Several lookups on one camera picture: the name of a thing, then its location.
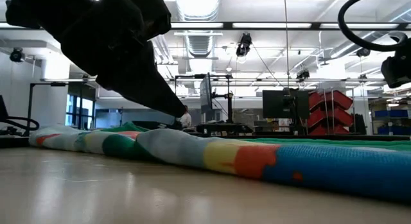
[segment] colorful knitted blanket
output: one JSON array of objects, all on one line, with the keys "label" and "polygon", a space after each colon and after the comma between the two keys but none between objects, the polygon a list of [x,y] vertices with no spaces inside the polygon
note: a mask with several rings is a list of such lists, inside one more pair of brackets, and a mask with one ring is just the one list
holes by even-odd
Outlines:
[{"label": "colorful knitted blanket", "polygon": [[411,203],[411,141],[239,141],[126,124],[93,132],[52,126],[33,132],[30,144]]}]

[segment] computer monitor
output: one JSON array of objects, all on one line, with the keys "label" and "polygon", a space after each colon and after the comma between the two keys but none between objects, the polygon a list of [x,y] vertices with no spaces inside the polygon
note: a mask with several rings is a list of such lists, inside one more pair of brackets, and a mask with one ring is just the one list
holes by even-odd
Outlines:
[{"label": "computer monitor", "polygon": [[310,118],[310,101],[308,91],[291,91],[291,96],[285,90],[263,90],[264,118],[295,118],[293,101],[297,107],[299,118]]},{"label": "computer monitor", "polygon": [[6,104],[4,103],[3,96],[0,95],[0,120],[8,117]]},{"label": "computer monitor", "polygon": [[213,102],[211,101],[211,81],[210,73],[207,73],[200,84],[200,103],[201,113],[206,113],[213,109]]}]

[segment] blue storage bin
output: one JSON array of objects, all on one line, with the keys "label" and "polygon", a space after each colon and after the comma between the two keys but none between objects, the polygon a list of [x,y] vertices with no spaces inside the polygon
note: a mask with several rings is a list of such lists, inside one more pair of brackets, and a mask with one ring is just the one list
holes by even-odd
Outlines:
[{"label": "blue storage bin", "polygon": [[[375,117],[388,117],[388,111],[375,111]],[[403,109],[391,110],[390,117],[408,117],[408,111]]]},{"label": "blue storage bin", "polygon": [[[382,126],[378,128],[379,135],[389,135],[389,127]],[[411,128],[405,126],[393,126],[391,127],[391,132],[393,135],[411,135]]]}]

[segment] white wall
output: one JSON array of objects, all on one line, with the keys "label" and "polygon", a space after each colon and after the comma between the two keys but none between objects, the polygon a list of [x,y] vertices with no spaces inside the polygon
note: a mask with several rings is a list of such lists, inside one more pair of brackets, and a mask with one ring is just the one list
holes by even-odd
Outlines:
[{"label": "white wall", "polygon": [[[0,95],[3,96],[9,116],[27,117],[30,83],[39,82],[41,76],[40,67],[35,67],[33,75],[32,64],[13,63],[8,55],[0,53]],[[66,97],[67,87],[35,86],[31,118],[41,126],[64,124]],[[8,124],[0,123],[0,128],[5,126]]]}]

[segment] white pillar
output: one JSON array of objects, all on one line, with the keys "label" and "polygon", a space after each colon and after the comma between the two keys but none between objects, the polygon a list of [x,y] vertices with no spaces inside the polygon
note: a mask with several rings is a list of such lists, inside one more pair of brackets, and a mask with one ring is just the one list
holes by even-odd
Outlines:
[{"label": "white pillar", "polygon": [[[70,61],[64,55],[55,55],[42,61],[44,79],[67,79]],[[64,125],[66,121],[68,86],[36,85],[33,89],[32,118],[40,126]]]}]

